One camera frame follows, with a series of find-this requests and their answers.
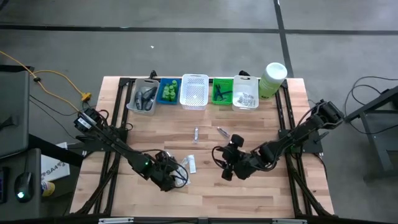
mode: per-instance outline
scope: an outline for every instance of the green light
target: green light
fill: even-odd
[[[24,195],[23,192],[19,192],[19,193],[17,194],[17,196],[18,196],[19,198],[23,198],[25,195]]]

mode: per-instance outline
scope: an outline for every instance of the yellow cable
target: yellow cable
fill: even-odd
[[[27,71],[30,73],[30,75],[32,75],[34,78],[37,78],[37,76],[36,76],[32,71],[30,71],[24,64],[20,63],[17,59],[11,57],[10,55],[8,55],[8,54],[6,54],[6,53],[4,53],[4,52],[2,52],[1,50],[0,50],[0,54],[3,54],[4,56],[7,56],[8,58],[10,58],[10,59],[12,59],[13,61],[17,62],[17,63],[18,63],[19,65],[21,65],[25,70],[27,70]],[[75,109],[77,112],[79,112],[79,109],[78,109],[76,106],[74,106],[71,102],[69,102],[68,100],[62,98],[61,96],[58,96],[58,95],[56,95],[56,94],[54,94],[54,93],[51,93],[51,92],[49,92],[48,90],[46,90],[46,89],[44,88],[43,84],[41,84],[40,81],[38,81],[37,83],[42,87],[42,89],[44,90],[44,92],[46,92],[47,94],[52,95],[52,96],[54,96],[54,97],[56,97],[56,98],[58,98],[58,99],[60,99],[60,100],[62,100],[62,101],[64,101],[64,102],[68,103],[71,107],[73,107],[73,109]]]
[[[39,70],[39,71],[34,72],[33,74],[44,73],[44,72],[46,72],[46,73],[54,73],[54,74],[57,74],[57,75],[62,76],[63,78],[65,78],[66,80],[68,80],[68,82],[75,88],[75,90],[76,90],[77,92],[80,93],[80,95],[83,95],[83,94],[84,94],[82,91],[80,91],[80,90],[76,87],[75,84],[73,84],[73,82],[72,82],[66,75],[64,75],[64,74],[62,74],[62,73],[60,73],[60,72],[56,72],[56,71],[53,71],[53,70]]]

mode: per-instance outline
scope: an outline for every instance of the white plastic basket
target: white plastic basket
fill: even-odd
[[[205,110],[209,100],[209,77],[185,74],[181,81],[180,103],[185,110]]]
[[[232,98],[232,110],[249,112],[259,106],[259,81],[256,77],[236,75]]]

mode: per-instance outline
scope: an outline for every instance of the desk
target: desk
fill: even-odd
[[[119,77],[104,77],[97,110],[113,113]],[[288,79],[295,121],[309,110],[304,81]],[[181,161],[194,154],[196,174],[190,174],[191,184],[171,192],[161,192],[151,181],[139,177],[124,158],[121,159],[113,201],[112,216],[129,217],[228,217],[272,218],[294,217],[285,159],[282,156],[271,172],[255,172],[246,180],[221,178],[222,170],[211,158],[211,149],[228,142],[216,129],[221,126],[229,133],[241,135],[242,150],[249,151],[264,141],[277,138],[279,119],[275,99],[260,101],[256,111],[238,113],[231,106],[209,104],[206,111],[187,111],[180,105],[157,104],[152,117],[128,114],[134,125],[127,143],[134,149],[165,149]],[[120,107],[120,124],[123,107]],[[199,127],[199,143],[193,144],[194,127]],[[77,211],[89,199],[100,179],[103,152],[95,152],[83,161],[71,212]],[[308,188],[324,208],[333,213],[325,171],[314,155],[304,154],[303,165]],[[103,205],[108,190],[105,190]],[[304,211],[302,193],[298,190]]]

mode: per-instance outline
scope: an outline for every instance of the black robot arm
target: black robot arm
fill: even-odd
[[[303,118],[311,113],[303,124]],[[343,122],[343,113],[332,102],[321,100],[311,108],[299,121],[298,126],[277,141],[269,141],[253,149],[250,153],[242,152],[238,147],[243,146],[244,139],[237,134],[232,135],[231,141],[225,147],[217,146],[212,155],[216,164],[224,171],[222,178],[231,180],[233,172],[239,179],[246,179],[257,170],[270,171],[279,157],[291,147],[304,144],[308,136],[319,129],[335,129]],[[223,161],[214,158],[214,150],[223,153]]]
[[[160,149],[137,151],[130,148],[121,140],[126,130],[108,126],[106,120],[99,112],[88,108],[84,113],[79,113],[74,121],[75,127],[84,134],[77,139],[84,142],[91,151],[116,151],[125,157],[132,167],[142,178],[150,179],[160,187],[161,191],[169,191],[181,186],[175,185],[175,178],[186,177],[175,175],[173,171],[178,170],[180,164],[168,152]],[[145,152],[157,151],[155,157]]]

